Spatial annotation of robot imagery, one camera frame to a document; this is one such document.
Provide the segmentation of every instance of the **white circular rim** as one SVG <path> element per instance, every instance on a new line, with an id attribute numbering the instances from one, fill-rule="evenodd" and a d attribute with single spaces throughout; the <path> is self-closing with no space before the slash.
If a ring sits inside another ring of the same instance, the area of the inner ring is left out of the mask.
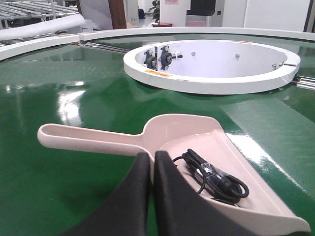
<path id="1" fill-rule="evenodd" d="M 300 57 L 295 53 L 274 46 L 231 40 L 198 40 L 250 44 L 276 50 L 287 56 L 287 60 L 284 62 L 283 66 L 268 73 L 245 77 L 211 78 L 211 81 L 205 82 L 206 80 L 209 80 L 208 77 L 175 75 L 169 74 L 167 71 L 156 72 L 142 66 L 135 60 L 135 56 L 138 53 L 146 51 L 153 46 L 159 47 L 183 41 L 189 42 L 196 40 L 163 42 L 131 50 L 124 56 L 125 72 L 137 81 L 162 89 L 199 94 L 242 94 L 272 90 L 288 84 L 297 73 L 301 61 Z"/>

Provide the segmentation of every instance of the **metal rail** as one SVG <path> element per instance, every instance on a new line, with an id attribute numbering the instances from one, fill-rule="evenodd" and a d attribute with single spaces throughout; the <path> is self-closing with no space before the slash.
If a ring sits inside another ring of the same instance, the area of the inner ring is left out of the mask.
<path id="1" fill-rule="evenodd" d="M 79 45 L 84 46 L 84 47 L 95 48 L 95 49 L 107 50 L 107 51 L 111 51 L 115 53 L 123 53 L 123 54 L 126 54 L 127 52 L 130 51 L 130 49 L 127 49 L 127 48 L 119 48 L 119 47 L 103 45 L 103 44 L 98 44 L 98 43 L 91 43 L 91 42 L 81 42 Z"/>
<path id="2" fill-rule="evenodd" d="M 296 79 L 292 80 L 292 85 L 296 85 L 299 88 L 315 90 L 315 78 L 307 76 L 296 76 Z"/>

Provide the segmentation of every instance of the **black cable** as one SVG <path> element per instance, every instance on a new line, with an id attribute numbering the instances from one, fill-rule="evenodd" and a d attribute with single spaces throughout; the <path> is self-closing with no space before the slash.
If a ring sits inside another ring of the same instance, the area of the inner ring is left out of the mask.
<path id="1" fill-rule="evenodd" d="M 179 156 L 179 157 L 176 157 L 175 159 L 173 159 L 173 162 L 175 162 L 175 161 L 177 161 L 179 159 L 184 159 L 184 160 L 192 162 L 195 165 L 195 167 L 198 168 L 201 171 L 201 173 L 202 173 L 202 184 L 201 184 L 200 189 L 197 191 L 198 194 L 201 193 L 202 190 L 205 188 L 206 182 L 207 182 L 207 180 L 206 180 L 206 172 L 204 171 L 204 169 L 201 168 L 201 166 L 198 164 L 198 162 L 196 162 L 195 160 L 193 160 L 193 159 L 191 159 L 189 157 Z"/>
<path id="2" fill-rule="evenodd" d="M 196 169 L 202 172 L 202 186 L 204 185 L 204 177 L 206 176 L 206 183 L 215 199 L 220 199 L 222 202 L 229 202 L 233 205 L 239 202 L 241 198 L 249 195 L 249 189 L 246 184 L 206 162 L 192 149 L 188 149 L 186 153 L 183 153 L 181 158 L 185 159 L 194 173 L 196 173 Z"/>

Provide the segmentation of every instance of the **orange label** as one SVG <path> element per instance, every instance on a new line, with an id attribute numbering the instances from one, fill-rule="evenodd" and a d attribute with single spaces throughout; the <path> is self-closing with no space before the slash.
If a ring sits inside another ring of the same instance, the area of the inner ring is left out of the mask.
<path id="1" fill-rule="evenodd" d="M 236 43 L 249 43 L 249 44 L 252 44 L 251 42 L 246 42 L 246 41 L 234 41 Z"/>
<path id="2" fill-rule="evenodd" d="M 146 70 L 146 72 L 151 73 L 151 74 L 155 74 L 155 75 L 160 75 L 160 76 L 163 76 L 163 77 L 166 77 L 166 78 L 172 76 L 170 74 L 166 74 L 166 73 L 163 73 L 163 72 L 158 72 L 156 70 Z"/>

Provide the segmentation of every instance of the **circular opening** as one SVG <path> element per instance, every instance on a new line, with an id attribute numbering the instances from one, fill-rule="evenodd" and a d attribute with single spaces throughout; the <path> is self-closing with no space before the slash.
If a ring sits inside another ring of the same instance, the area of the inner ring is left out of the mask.
<path id="1" fill-rule="evenodd" d="M 163 89 L 240 94 L 279 88 L 298 70 L 298 55 L 277 47 L 227 40 L 184 40 L 128 52 L 125 72 Z"/>

